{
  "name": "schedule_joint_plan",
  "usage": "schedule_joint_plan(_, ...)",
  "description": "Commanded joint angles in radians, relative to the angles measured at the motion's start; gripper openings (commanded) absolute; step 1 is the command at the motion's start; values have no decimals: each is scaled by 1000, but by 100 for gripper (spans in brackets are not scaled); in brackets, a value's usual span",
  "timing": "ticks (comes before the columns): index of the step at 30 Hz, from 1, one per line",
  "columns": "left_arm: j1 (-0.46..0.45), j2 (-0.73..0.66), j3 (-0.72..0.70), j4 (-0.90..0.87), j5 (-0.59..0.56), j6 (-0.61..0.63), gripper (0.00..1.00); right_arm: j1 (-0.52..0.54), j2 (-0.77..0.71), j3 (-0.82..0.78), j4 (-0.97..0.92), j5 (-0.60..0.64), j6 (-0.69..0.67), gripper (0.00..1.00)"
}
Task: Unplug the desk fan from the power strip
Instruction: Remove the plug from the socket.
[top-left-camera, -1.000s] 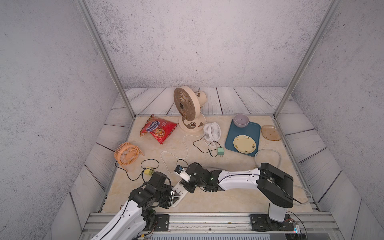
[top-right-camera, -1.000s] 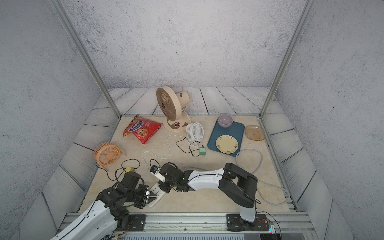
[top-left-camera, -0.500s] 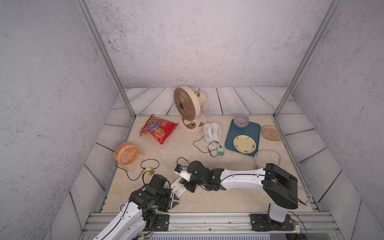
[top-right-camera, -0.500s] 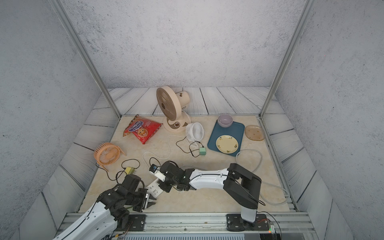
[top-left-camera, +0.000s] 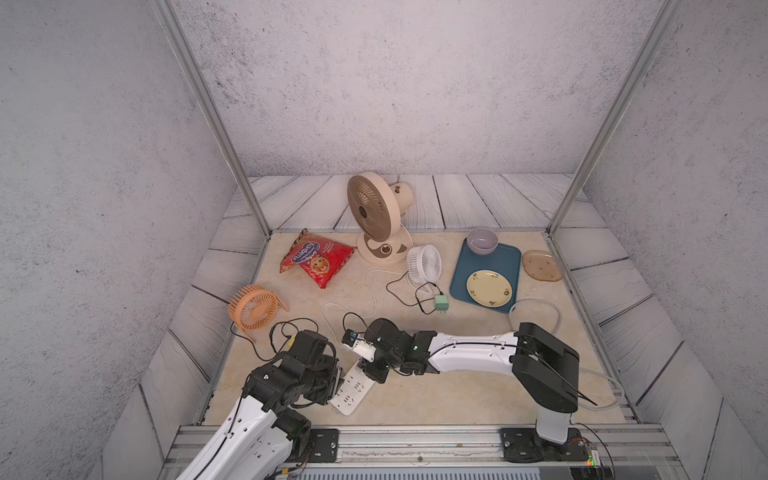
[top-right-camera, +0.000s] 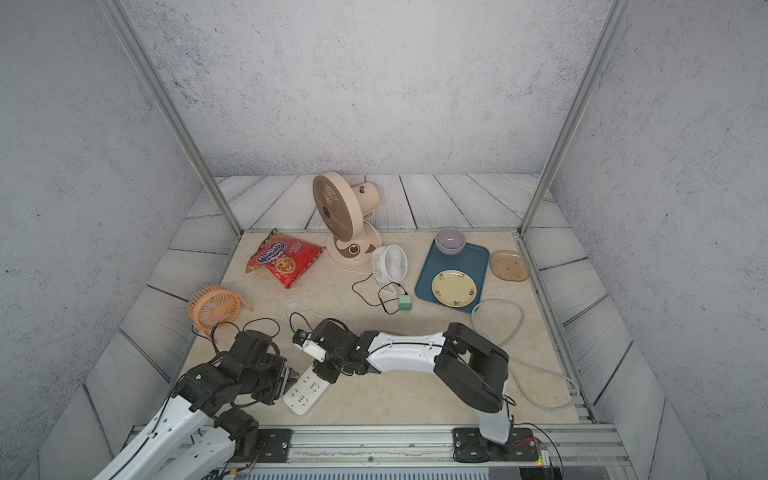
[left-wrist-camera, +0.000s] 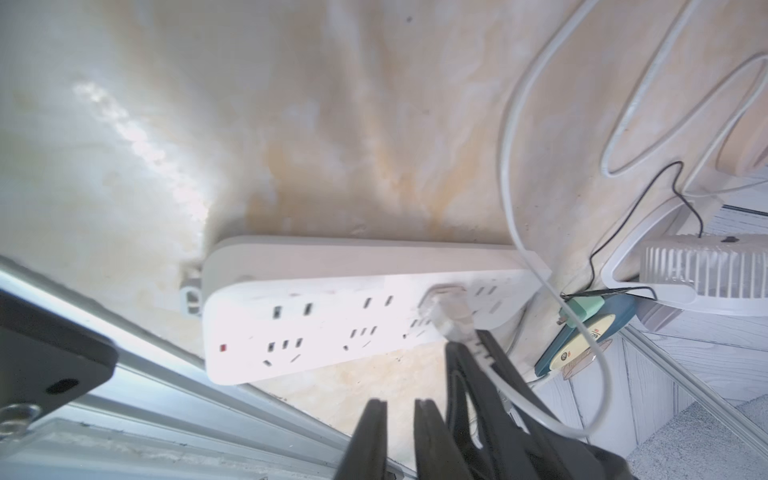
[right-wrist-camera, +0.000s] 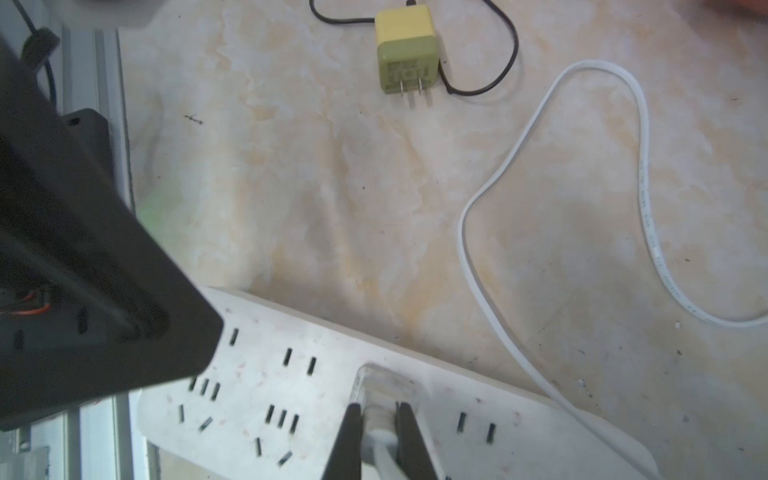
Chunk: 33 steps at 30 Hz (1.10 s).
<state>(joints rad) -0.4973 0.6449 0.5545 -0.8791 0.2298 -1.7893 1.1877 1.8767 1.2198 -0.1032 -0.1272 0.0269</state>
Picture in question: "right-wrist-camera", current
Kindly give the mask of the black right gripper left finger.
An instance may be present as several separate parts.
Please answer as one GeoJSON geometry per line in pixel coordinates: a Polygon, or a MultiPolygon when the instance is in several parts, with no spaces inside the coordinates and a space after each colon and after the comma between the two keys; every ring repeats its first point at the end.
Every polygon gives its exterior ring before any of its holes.
{"type": "Polygon", "coordinates": [[[347,406],[324,469],[322,480],[360,480],[363,412],[359,403],[347,406]]]}

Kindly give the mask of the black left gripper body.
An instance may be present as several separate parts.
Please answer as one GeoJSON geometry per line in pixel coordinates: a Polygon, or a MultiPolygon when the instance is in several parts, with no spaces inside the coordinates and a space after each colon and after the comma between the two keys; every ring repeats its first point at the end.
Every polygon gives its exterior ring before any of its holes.
{"type": "Polygon", "coordinates": [[[1,427],[204,371],[220,315],[139,224],[99,112],[1,49],[1,427]]]}

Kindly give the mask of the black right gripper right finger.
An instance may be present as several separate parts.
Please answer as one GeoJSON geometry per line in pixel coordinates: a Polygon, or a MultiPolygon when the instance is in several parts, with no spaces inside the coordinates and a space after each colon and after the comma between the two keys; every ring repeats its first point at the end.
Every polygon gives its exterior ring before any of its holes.
{"type": "Polygon", "coordinates": [[[415,480],[437,480],[436,470],[409,403],[397,404],[395,427],[398,437],[396,462],[406,477],[415,480]]]}

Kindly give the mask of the white fan plug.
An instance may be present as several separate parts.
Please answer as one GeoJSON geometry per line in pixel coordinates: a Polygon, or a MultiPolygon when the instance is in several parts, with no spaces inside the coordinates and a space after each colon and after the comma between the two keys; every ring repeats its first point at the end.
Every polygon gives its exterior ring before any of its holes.
{"type": "Polygon", "coordinates": [[[350,400],[359,403],[363,412],[362,462],[378,478],[408,479],[396,462],[398,437],[395,414],[399,402],[412,406],[436,474],[440,477],[442,467],[425,416],[427,397],[421,384],[382,366],[368,363],[356,374],[350,400]]]}

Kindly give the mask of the white power strip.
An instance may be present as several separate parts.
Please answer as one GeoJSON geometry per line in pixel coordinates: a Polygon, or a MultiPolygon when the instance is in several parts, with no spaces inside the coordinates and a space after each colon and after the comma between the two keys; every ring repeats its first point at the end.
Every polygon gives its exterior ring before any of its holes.
{"type": "Polygon", "coordinates": [[[287,307],[204,288],[223,333],[208,368],[145,389],[147,439],[230,479],[317,479],[347,407],[363,413],[363,475],[394,457],[395,411],[414,410],[441,479],[642,479],[658,468],[592,414],[287,307]]]}

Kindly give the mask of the yellow usb charger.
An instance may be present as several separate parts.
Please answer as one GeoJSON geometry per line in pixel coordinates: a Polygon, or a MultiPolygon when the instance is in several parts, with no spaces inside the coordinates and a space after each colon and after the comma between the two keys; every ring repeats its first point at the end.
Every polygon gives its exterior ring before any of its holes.
{"type": "Polygon", "coordinates": [[[429,7],[410,2],[374,17],[380,88],[385,94],[422,91],[438,80],[438,36],[429,7]]]}

